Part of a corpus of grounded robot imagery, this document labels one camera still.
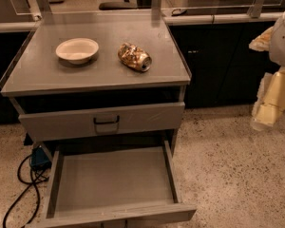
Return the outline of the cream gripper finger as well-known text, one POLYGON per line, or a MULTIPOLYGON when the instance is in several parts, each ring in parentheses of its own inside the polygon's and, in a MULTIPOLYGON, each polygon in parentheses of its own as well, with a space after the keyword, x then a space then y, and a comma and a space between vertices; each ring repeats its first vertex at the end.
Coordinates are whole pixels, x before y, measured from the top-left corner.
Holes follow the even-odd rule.
POLYGON ((285 111, 285 66, 278 72, 265 73, 260 81, 252 110, 251 127, 262 131, 274 124, 285 111))
POLYGON ((251 41, 249 49, 255 51, 268 51, 272 37, 273 27, 267 28, 257 38, 251 41))

